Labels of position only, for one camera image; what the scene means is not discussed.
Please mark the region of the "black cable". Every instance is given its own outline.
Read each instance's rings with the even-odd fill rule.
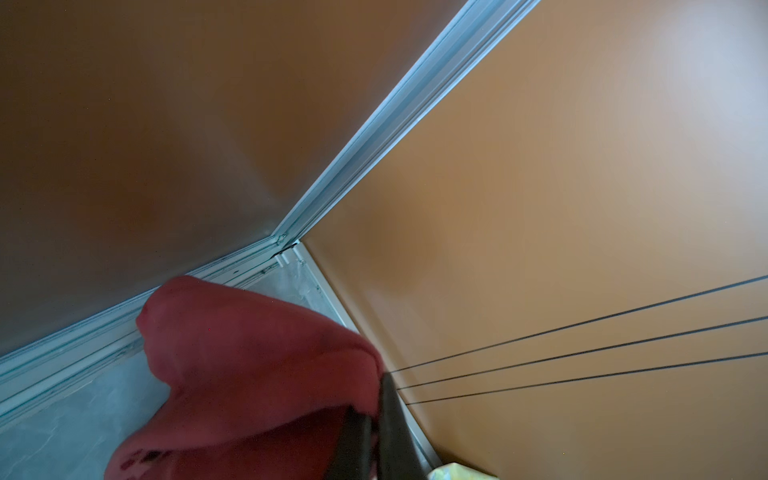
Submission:
[[[441,362],[443,360],[452,359],[452,358],[455,358],[457,356],[462,356],[462,355],[467,355],[469,353],[475,353],[475,352],[480,352],[482,350],[492,349],[492,348],[495,348],[497,346],[507,345],[508,343],[519,342],[520,340],[526,340],[526,339],[534,338],[536,336],[546,335],[547,333],[559,332],[561,330],[570,329],[570,328],[573,328],[575,326],[587,325],[588,323],[599,322],[601,320],[606,320],[606,319],[614,318],[616,316],[627,315],[628,313],[635,313],[635,312],[640,312],[641,310],[648,310],[650,308],[654,308],[655,306],[668,305],[670,303],[680,302],[681,300],[688,300],[688,299],[691,299],[691,298],[694,298],[694,297],[697,297],[697,296],[707,295],[708,293],[720,292],[721,290],[728,290],[730,288],[734,288],[735,286],[747,285],[748,283],[759,282],[759,281],[765,280],[765,279],[768,279],[768,275],[758,276],[758,277],[755,277],[753,279],[744,280],[744,281],[736,282],[736,283],[731,283],[730,285],[726,285],[726,286],[719,286],[717,288],[713,288],[713,289],[710,289],[710,290],[704,290],[703,292],[699,292],[699,293],[692,293],[690,295],[679,296],[678,298],[673,298],[671,300],[665,300],[663,302],[652,303],[651,305],[639,306],[639,307],[633,308],[631,310],[625,310],[624,312],[612,313],[611,315],[606,315],[606,316],[599,316],[598,318],[595,318],[595,319],[585,320],[583,322],[578,322],[578,323],[572,323],[571,325],[559,326],[558,328],[555,328],[555,329],[545,330],[544,332],[539,332],[539,333],[532,333],[531,335],[521,336],[521,337],[518,337],[516,339],[506,340],[504,342],[494,343],[494,344],[488,345],[488,346],[482,346],[482,347],[479,347],[479,348],[476,348],[476,349],[467,350],[466,352],[454,353],[453,355],[444,356],[444,357],[439,358],[439,359],[429,360],[428,362],[421,362],[421,363],[417,363],[415,365],[411,365],[411,366],[403,367],[401,369],[393,370],[393,371],[391,371],[391,373],[397,373],[397,372],[402,372],[403,370],[414,369],[417,366],[424,366],[424,365],[428,365],[430,363]]]
[[[654,372],[656,370],[676,369],[682,366],[694,366],[694,365],[704,365],[706,363],[728,362],[730,360],[749,359],[752,357],[765,356],[765,355],[768,355],[768,352],[748,353],[746,355],[727,356],[722,359],[701,360],[699,362],[678,363],[676,365],[653,366],[648,369],[628,370],[626,372],[614,372],[614,373],[604,373],[602,375],[582,376],[577,379],[556,380],[554,382],[543,382],[543,383],[534,383],[531,385],[513,386],[508,389],[488,390],[487,392],[466,393],[464,395],[448,396],[448,397],[442,397],[440,399],[421,400],[419,402],[409,402],[409,403],[406,403],[406,405],[418,405],[420,403],[441,402],[442,400],[462,399],[468,396],[488,395],[489,393],[511,392],[513,390],[532,389],[537,386],[558,385],[560,383],[580,382],[581,380],[604,379],[609,376],[629,375],[631,373]]]
[[[708,327],[701,328],[701,329],[688,330],[686,332],[671,333],[669,335],[655,336],[653,338],[645,339],[645,340],[635,340],[633,342],[618,343],[616,345],[611,345],[611,346],[602,346],[602,347],[597,348],[597,349],[584,350],[584,351],[576,352],[576,353],[566,353],[564,355],[551,356],[551,357],[546,358],[546,359],[531,360],[530,362],[523,362],[523,363],[516,363],[514,365],[500,366],[500,367],[495,368],[495,369],[482,370],[480,372],[465,373],[464,375],[450,376],[450,377],[445,378],[445,379],[432,380],[431,382],[416,383],[415,385],[408,385],[408,386],[400,387],[400,388],[398,388],[398,390],[412,389],[412,388],[417,387],[417,386],[431,385],[433,383],[447,382],[449,380],[455,380],[455,379],[463,379],[463,378],[468,377],[468,376],[482,375],[483,373],[490,373],[490,372],[498,372],[499,370],[514,369],[515,367],[526,366],[526,365],[533,365],[535,363],[548,362],[550,360],[565,359],[565,358],[568,358],[568,357],[571,357],[571,356],[584,355],[585,353],[602,352],[603,350],[617,349],[617,348],[622,347],[622,346],[637,345],[639,343],[647,343],[647,342],[655,342],[656,340],[671,339],[671,338],[674,338],[676,336],[685,336],[685,335],[691,335],[693,333],[706,332],[706,331],[709,331],[709,330],[724,329],[724,328],[728,328],[730,326],[744,325],[746,323],[759,322],[760,320],[765,320],[765,319],[768,319],[768,316],[759,316],[757,318],[753,318],[753,319],[749,319],[749,320],[740,320],[738,322],[725,323],[723,325],[708,326]]]

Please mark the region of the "metal frame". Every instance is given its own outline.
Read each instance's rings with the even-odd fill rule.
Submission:
[[[318,177],[272,235],[190,275],[243,288],[296,243],[458,84],[539,0],[469,0]],[[298,244],[307,265],[345,324],[354,323]],[[135,319],[154,289],[0,358],[0,431],[82,387],[143,343]],[[422,452],[439,462],[406,409]]]

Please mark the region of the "floor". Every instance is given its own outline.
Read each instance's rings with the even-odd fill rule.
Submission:
[[[248,290],[305,306],[339,321],[303,263],[276,266]],[[112,452],[165,402],[144,353],[0,433],[0,480],[102,478]]]

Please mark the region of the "red cloth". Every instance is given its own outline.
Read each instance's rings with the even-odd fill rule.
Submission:
[[[181,276],[136,324],[170,397],[105,480],[320,479],[346,406],[377,416],[376,349],[300,306]]]

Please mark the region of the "brown panel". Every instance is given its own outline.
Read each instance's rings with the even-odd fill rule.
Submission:
[[[270,234],[462,3],[3,2],[0,353]]]
[[[768,274],[768,5],[544,0],[305,241],[393,369]],[[400,386],[768,315],[768,280]],[[405,390],[768,351],[768,320]],[[768,357],[414,405],[502,478],[765,478]]]

